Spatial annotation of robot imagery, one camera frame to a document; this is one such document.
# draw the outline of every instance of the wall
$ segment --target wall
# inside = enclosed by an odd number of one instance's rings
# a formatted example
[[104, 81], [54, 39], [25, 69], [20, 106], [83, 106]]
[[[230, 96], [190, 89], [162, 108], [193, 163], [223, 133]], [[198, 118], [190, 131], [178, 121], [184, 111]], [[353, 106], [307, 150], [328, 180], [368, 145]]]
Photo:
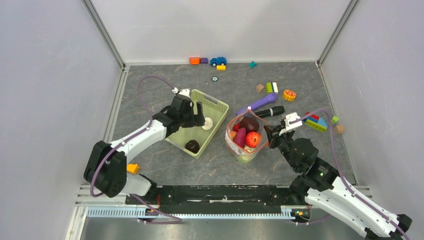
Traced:
[[423, 1], [360, 1], [323, 63], [344, 140], [376, 202], [423, 239]]
[[78, 0], [2, 1], [0, 239], [64, 239], [120, 70]]
[[349, 0], [92, 0], [124, 61], [314, 61]]

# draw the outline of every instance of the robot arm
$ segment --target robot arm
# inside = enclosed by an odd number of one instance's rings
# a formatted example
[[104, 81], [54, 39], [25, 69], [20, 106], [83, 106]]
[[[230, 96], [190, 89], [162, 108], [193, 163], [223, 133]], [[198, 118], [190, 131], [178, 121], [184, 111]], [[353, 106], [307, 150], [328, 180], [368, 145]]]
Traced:
[[197, 102], [196, 108], [197, 114], [194, 113], [190, 90], [183, 89], [175, 95], [171, 105], [153, 115], [149, 128], [147, 128], [148, 122], [129, 135], [111, 143], [99, 141], [91, 152], [84, 171], [84, 179], [91, 183], [100, 162], [115, 149], [100, 169], [94, 186], [110, 198], [121, 192], [144, 196], [149, 191], [151, 182], [145, 176], [127, 172], [127, 164], [150, 145], [177, 132], [180, 127], [192, 128], [205, 125], [202, 103]]
[[[293, 139], [294, 129], [300, 127], [302, 121], [290, 122], [297, 119], [300, 117], [291, 113], [281, 121], [281, 125], [264, 127], [269, 148], [278, 148], [293, 171], [301, 174], [289, 187], [293, 201], [323, 209], [367, 240], [401, 240], [402, 234], [391, 221], [406, 232], [412, 220], [404, 214], [396, 215], [383, 209], [346, 181], [354, 192], [352, 194], [337, 169], [318, 157], [319, 151], [310, 139]], [[382, 211], [389, 220], [374, 209]]]

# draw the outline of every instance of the bag of fruit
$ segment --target bag of fruit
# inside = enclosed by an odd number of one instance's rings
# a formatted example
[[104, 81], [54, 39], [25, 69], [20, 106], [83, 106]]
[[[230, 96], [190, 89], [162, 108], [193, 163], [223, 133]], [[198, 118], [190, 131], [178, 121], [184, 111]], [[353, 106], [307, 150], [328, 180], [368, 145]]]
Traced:
[[225, 144], [237, 161], [249, 163], [268, 145], [265, 125], [268, 125], [267, 121], [256, 116], [250, 109], [229, 122], [225, 132]]

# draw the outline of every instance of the toy car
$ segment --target toy car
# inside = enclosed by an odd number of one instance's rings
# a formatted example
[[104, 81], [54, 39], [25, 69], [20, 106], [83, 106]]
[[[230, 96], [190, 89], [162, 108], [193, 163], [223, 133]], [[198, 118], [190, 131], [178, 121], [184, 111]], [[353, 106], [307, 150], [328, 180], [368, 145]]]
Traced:
[[217, 65], [225, 66], [225, 65], [227, 65], [227, 59], [223, 56], [214, 57], [210, 60], [210, 65], [212, 67], [216, 67]]

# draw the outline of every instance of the clear plastic bag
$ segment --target clear plastic bag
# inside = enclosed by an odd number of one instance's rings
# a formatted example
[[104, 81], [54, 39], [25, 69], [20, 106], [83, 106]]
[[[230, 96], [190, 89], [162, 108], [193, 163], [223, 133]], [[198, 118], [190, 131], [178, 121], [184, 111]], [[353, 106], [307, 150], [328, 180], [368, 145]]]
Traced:
[[[239, 146], [233, 140], [236, 138], [232, 137], [231, 131], [236, 124], [240, 124], [240, 129], [242, 127], [246, 129], [245, 142], [248, 140], [248, 143], [245, 144], [244, 147]], [[256, 155], [258, 155], [259, 151], [268, 145], [267, 134], [264, 130], [265, 125], [268, 125], [267, 121], [256, 116], [255, 113], [251, 110], [238, 115], [236, 118], [229, 122], [225, 132], [225, 144], [238, 162], [243, 164], [250, 163], [256, 157]], [[259, 139], [257, 138], [258, 135], [255, 133], [249, 135], [250, 132], [258, 133], [260, 136]]]

